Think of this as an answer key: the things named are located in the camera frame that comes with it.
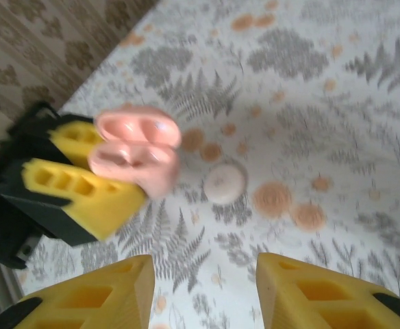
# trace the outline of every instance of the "pink earbuds case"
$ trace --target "pink earbuds case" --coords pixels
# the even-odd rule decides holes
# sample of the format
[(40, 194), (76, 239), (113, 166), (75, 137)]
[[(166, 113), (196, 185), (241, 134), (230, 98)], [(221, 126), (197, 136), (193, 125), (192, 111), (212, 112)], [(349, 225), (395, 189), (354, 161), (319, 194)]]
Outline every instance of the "pink earbuds case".
[(133, 182), (152, 199), (171, 191), (179, 175), (175, 149), (182, 135), (169, 115), (151, 106), (124, 105), (100, 114), (95, 126), (105, 142), (89, 154), (93, 173)]

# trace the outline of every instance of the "table surface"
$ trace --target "table surface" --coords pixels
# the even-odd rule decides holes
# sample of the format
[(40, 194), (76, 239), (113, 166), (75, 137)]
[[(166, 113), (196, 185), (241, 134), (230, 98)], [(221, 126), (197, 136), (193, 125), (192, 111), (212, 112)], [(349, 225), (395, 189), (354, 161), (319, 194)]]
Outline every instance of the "table surface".
[[(400, 295), (400, 0), (162, 1), (62, 111), (124, 102), (187, 133), (179, 184), (105, 243), (43, 239), (24, 292), (148, 253), (151, 328), (263, 328), (275, 252)], [(247, 192), (217, 206), (202, 181), (224, 162)]]

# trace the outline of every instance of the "white round object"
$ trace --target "white round object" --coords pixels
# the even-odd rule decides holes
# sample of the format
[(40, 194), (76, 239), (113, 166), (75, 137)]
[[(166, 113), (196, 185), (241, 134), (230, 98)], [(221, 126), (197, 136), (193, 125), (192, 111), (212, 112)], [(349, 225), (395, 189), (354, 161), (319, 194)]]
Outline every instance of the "white round object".
[(230, 204), (245, 191), (246, 180), (239, 168), (222, 164), (213, 168), (203, 186), (206, 197), (215, 204)]

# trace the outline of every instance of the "brown patterned wall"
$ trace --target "brown patterned wall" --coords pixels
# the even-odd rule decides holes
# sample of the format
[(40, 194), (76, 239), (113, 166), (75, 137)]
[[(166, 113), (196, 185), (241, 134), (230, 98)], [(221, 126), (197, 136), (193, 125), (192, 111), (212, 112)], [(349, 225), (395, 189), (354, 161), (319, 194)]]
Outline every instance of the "brown patterned wall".
[(0, 110), (59, 108), (157, 0), (0, 0)]

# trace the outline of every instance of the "yellow plastic part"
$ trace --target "yellow plastic part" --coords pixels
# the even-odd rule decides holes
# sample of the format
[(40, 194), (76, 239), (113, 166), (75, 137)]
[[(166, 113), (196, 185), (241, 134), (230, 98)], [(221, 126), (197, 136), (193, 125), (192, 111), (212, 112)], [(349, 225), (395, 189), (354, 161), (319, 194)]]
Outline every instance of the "yellow plastic part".
[(98, 240), (119, 229), (147, 198), (135, 184), (101, 178), (68, 164), (34, 158), (23, 167), (27, 190), (71, 200), (63, 211)]
[(85, 121), (71, 121), (51, 130), (50, 141), (77, 167), (90, 170), (88, 154), (102, 143), (94, 125)]
[(373, 297), (387, 289), (277, 254), (256, 269), (266, 329), (400, 329), (400, 317)]
[(147, 329), (153, 290), (151, 256), (127, 258), (25, 296), (42, 303), (16, 329)]

